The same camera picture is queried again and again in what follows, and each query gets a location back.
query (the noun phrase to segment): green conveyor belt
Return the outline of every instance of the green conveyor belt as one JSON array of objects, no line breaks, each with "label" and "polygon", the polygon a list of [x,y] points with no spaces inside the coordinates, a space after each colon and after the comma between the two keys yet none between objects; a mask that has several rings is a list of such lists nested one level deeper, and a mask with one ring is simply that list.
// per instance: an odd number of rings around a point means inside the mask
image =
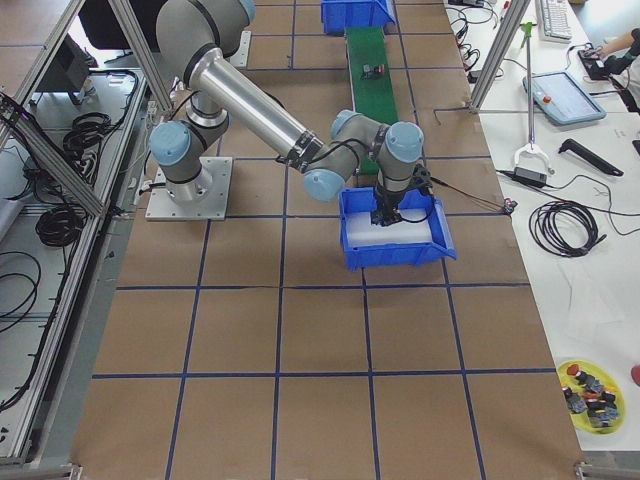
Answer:
[{"label": "green conveyor belt", "polygon": [[[393,98],[382,28],[347,28],[346,36],[354,110],[389,125],[397,122],[398,111]],[[384,65],[384,75],[379,78],[363,78],[365,65]],[[375,174],[378,172],[378,166],[366,159],[362,162],[360,172]]]}]

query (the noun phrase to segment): brown cardboard floor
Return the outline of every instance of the brown cardboard floor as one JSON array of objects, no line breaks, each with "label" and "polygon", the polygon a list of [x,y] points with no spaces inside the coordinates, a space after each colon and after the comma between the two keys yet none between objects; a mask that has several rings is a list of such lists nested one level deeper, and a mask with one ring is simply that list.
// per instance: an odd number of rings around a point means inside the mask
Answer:
[{"label": "brown cardboard floor", "polygon": [[[317,3],[257,7],[247,75],[327,138],[351,106]],[[502,197],[443,6],[398,4],[398,111],[429,167]],[[91,480],[572,479],[579,447],[510,221],[438,188],[457,261],[349,272],[336,204],[233,123],[221,223],[139,209],[73,461]]]}]

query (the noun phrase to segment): person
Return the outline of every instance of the person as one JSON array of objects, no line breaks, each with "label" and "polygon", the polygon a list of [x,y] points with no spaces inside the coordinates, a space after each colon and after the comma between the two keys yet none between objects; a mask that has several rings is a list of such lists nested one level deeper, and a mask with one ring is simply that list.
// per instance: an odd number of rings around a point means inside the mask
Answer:
[{"label": "person", "polygon": [[[622,57],[613,53],[629,49]],[[605,60],[604,67],[611,74],[611,82],[618,90],[622,101],[630,112],[640,113],[640,28],[617,37],[597,49],[598,56]]]}]

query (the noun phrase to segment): robotic arm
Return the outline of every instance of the robotic arm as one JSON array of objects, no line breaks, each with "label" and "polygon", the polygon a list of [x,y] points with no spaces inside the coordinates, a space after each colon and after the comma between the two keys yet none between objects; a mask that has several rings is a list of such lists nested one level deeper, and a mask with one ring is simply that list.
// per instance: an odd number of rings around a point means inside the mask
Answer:
[{"label": "robotic arm", "polygon": [[226,60],[254,15],[253,0],[169,0],[160,11],[160,50],[197,91],[186,118],[159,125],[150,138],[174,201],[206,195],[211,179],[199,157],[225,133],[229,114],[300,171],[306,191],[317,200],[332,200],[369,156],[380,169],[372,223],[401,221],[397,206],[408,190],[432,195],[429,173],[417,163],[424,137],[416,125],[389,126],[344,110],[333,123],[332,142],[325,145]]}]

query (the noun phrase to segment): blue plastic bin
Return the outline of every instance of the blue plastic bin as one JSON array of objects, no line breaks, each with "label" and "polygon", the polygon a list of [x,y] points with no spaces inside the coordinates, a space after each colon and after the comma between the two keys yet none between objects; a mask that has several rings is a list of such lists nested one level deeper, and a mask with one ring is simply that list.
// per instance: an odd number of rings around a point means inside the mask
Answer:
[{"label": "blue plastic bin", "polygon": [[[431,210],[431,198],[417,190],[408,192],[399,205],[400,209],[423,208],[425,214]],[[340,243],[344,250],[349,270],[379,265],[421,265],[435,262],[442,257],[457,258],[442,202],[435,200],[433,213],[429,217],[432,242],[372,245],[352,247],[347,238],[346,215],[348,213],[371,212],[376,209],[373,188],[348,188],[340,193]]]},{"label": "blue plastic bin", "polygon": [[384,27],[396,23],[391,0],[322,0],[324,33],[341,35],[346,27]]}]

